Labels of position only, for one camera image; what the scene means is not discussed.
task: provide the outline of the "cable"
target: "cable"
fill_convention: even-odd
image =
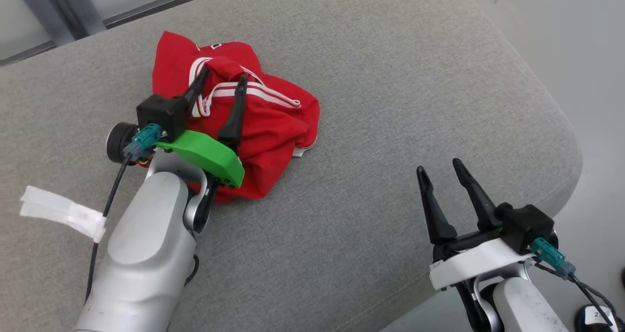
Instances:
[[[601,315],[601,317],[605,320],[605,322],[607,323],[608,326],[612,326],[612,321],[610,321],[610,319],[607,317],[607,315],[605,314],[605,312],[603,311],[603,309],[601,309],[601,306],[599,306],[599,304],[597,303],[597,301],[590,295],[590,293],[588,292],[587,289],[585,289],[585,287],[580,283],[580,281],[578,280],[578,278],[575,276],[575,274],[569,274],[569,277],[571,278],[572,283],[575,283],[576,285],[578,285],[578,287],[580,287],[580,290],[582,290],[582,293],[584,293],[584,295],[588,298],[588,300],[591,302],[591,304],[595,307],[595,309],[599,312],[599,314]]]
[[[552,270],[546,266],[541,265],[540,263],[535,263],[534,266],[536,266],[537,268],[544,270],[546,272],[549,272],[550,274],[553,274],[554,276],[558,276],[560,278],[563,278],[562,276],[560,276],[555,270]],[[614,307],[614,305],[612,304],[611,301],[609,301],[605,295],[601,294],[598,290],[594,289],[593,287],[587,285],[586,283],[583,283],[582,281],[577,280],[577,282],[573,281],[573,279],[571,277],[565,277],[564,278],[565,281],[571,281],[573,283],[579,283],[581,286],[583,286],[585,289],[587,289],[589,292],[591,292],[592,294],[594,294],[595,296],[597,296],[599,299],[603,300],[603,302],[605,303],[605,305],[607,305],[608,309],[610,309],[612,311],[612,316],[614,316],[614,319],[616,319],[616,321],[621,324],[622,326],[625,326],[625,321],[623,321],[621,318],[619,318],[619,316],[616,314],[616,308]]]
[[[119,172],[113,186],[111,188],[111,193],[109,194],[109,199],[106,201],[106,205],[104,206],[104,211],[102,212],[102,217],[106,218],[109,216],[109,211],[111,210],[111,205],[113,203],[113,198],[115,198],[115,193],[119,187],[119,183],[121,182],[121,177],[124,175],[125,168],[128,166],[130,162],[131,154],[128,154],[119,168]],[[93,249],[91,250],[91,263],[89,263],[89,276],[87,278],[87,293],[84,295],[84,303],[87,303],[87,299],[89,299],[89,295],[91,294],[91,286],[93,285],[93,273],[96,270],[96,256],[98,255],[98,243],[93,243]]]
[[[199,258],[197,257],[196,254],[193,255],[193,259],[195,260],[196,263],[193,266],[193,271],[191,272],[189,277],[187,277],[187,279],[185,279],[185,286],[188,285],[189,282],[191,282],[191,280],[195,277],[195,274],[197,274],[197,269],[199,268]]]

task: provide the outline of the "white tape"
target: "white tape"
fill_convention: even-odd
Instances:
[[[20,200],[24,202],[20,210],[22,216],[65,223],[89,236],[96,243],[100,243],[104,235],[106,218],[102,216],[102,212],[33,186],[26,187],[26,192]]]

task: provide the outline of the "gray couch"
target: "gray couch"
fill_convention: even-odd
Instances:
[[[322,109],[317,145],[265,199],[213,211],[172,332],[380,330],[435,293],[418,165],[460,233],[476,218],[454,157],[495,203],[551,216],[580,175],[569,122],[471,0],[195,0],[0,70],[2,330],[76,321],[89,239],[20,218],[20,195],[103,208],[105,137],[150,94],[163,30],[250,43]],[[143,175],[125,175],[109,235]]]

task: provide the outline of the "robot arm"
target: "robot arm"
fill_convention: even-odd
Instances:
[[[149,170],[109,239],[74,331],[167,330],[194,261],[195,237],[206,227],[217,189],[238,187],[244,176],[236,151],[246,76],[217,140],[186,130],[208,74],[202,69],[181,97],[151,96],[137,107],[139,125],[120,123],[109,134],[109,159],[123,164],[118,178],[126,165],[140,163]],[[199,192],[194,194],[189,184],[201,185]]]
[[[561,278],[579,283],[575,267],[557,250],[553,220],[533,205],[513,209],[502,203],[495,207],[460,159],[454,159],[453,166],[478,215],[478,231],[462,236],[440,210],[425,169],[417,168],[428,234],[435,246],[430,265],[434,288],[458,290],[471,328],[477,332],[566,331],[526,270],[544,260]],[[594,298],[580,288],[608,325],[614,325],[614,319],[610,321]]]
[[[183,159],[178,162],[186,166]],[[171,171],[149,174],[132,199],[111,235],[75,331],[167,329],[196,249],[192,228],[183,223],[189,189]]]

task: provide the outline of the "crumpled red fabric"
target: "crumpled red fabric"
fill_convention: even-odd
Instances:
[[[205,89],[197,99],[188,128],[217,138],[234,103],[234,88],[242,74],[249,83],[238,149],[245,169],[243,185],[221,187],[216,201],[233,196],[263,198],[293,156],[301,157],[317,141],[319,102],[306,90],[265,74],[252,47],[228,42],[198,47],[171,32],[163,33],[156,49],[152,90],[166,98],[187,90],[203,66],[210,68]]]

